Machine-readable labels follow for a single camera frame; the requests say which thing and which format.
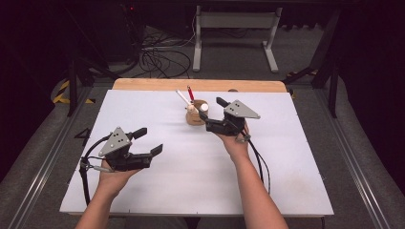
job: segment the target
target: wooden table edge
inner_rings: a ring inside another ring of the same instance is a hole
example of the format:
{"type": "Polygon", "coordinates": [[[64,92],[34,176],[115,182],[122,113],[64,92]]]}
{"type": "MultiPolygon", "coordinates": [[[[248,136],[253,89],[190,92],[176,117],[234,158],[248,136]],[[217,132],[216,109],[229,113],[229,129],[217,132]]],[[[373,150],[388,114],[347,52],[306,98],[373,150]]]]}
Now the wooden table edge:
{"type": "Polygon", "coordinates": [[[181,91],[190,85],[196,92],[238,92],[286,93],[281,81],[224,80],[224,79],[156,79],[156,78],[120,78],[114,83],[113,90],[137,91],[181,91]]]}

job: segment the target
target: wrist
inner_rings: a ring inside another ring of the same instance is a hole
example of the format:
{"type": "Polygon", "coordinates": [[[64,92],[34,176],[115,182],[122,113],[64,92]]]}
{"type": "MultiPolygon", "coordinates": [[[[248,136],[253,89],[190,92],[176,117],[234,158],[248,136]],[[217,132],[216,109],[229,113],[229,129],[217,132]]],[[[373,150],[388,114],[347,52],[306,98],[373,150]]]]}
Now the wrist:
{"type": "Polygon", "coordinates": [[[93,196],[93,199],[100,199],[105,202],[113,202],[114,198],[116,198],[117,195],[112,195],[108,193],[103,193],[103,192],[95,192],[95,195],[93,196]]]}
{"type": "Polygon", "coordinates": [[[98,198],[103,198],[103,199],[114,199],[118,196],[119,192],[113,192],[109,189],[104,189],[104,188],[100,188],[97,187],[96,192],[95,192],[95,197],[98,198]]]}
{"type": "Polygon", "coordinates": [[[235,166],[238,166],[245,162],[251,162],[248,154],[233,155],[233,156],[231,156],[231,159],[232,159],[233,163],[235,164],[235,166]]]}

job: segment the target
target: pen holder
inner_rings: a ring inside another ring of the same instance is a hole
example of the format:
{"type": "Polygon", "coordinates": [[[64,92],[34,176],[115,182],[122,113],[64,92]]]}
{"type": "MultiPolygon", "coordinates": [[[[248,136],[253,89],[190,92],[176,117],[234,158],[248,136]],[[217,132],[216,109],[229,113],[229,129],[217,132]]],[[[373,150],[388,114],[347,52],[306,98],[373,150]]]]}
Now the pen holder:
{"type": "MultiPolygon", "coordinates": [[[[202,107],[202,112],[208,115],[208,103],[206,101],[195,99],[193,105],[197,109],[200,109],[202,107]]],[[[187,121],[188,125],[201,126],[205,124],[205,122],[200,119],[198,111],[190,107],[191,106],[187,108],[187,113],[185,114],[185,120],[187,121]]]]}

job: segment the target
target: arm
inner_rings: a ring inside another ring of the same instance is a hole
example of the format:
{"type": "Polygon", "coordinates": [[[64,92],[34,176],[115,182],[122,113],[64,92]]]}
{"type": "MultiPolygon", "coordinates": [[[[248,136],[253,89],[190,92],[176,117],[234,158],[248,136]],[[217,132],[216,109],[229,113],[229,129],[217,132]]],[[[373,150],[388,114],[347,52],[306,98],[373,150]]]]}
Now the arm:
{"type": "Polygon", "coordinates": [[[288,228],[250,161],[247,142],[237,142],[235,136],[218,136],[224,142],[235,164],[246,227],[248,229],[288,228]]]}
{"type": "MultiPolygon", "coordinates": [[[[108,168],[108,164],[105,160],[102,161],[102,167],[108,168]]],[[[107,228],[110,207],[114,198],[118,196],[119,191],[125,186],[128,179],[138,171],[139,170],[115,173],[100,172],[96,192],[76,228],[107,228]]]]}

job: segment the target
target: metal frame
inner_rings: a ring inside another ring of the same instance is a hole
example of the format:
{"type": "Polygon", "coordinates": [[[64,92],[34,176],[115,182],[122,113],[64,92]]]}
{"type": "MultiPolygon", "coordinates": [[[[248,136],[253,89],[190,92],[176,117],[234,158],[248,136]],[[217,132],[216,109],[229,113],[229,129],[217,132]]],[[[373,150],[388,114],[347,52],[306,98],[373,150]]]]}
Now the metal frame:
{"type": "Polygon", "coordinates": [[[196,45],[194,49],[193,71],[201,68],[202,39],[201,28],[255,28],[271,29],[267,41],[263,41],[268,65],[273,73],[278,72],[276,60],[271,50],[277,26],[280,21],[282,8],[276,12],[206,12],[197,6],[196,11],[196,45]]]}

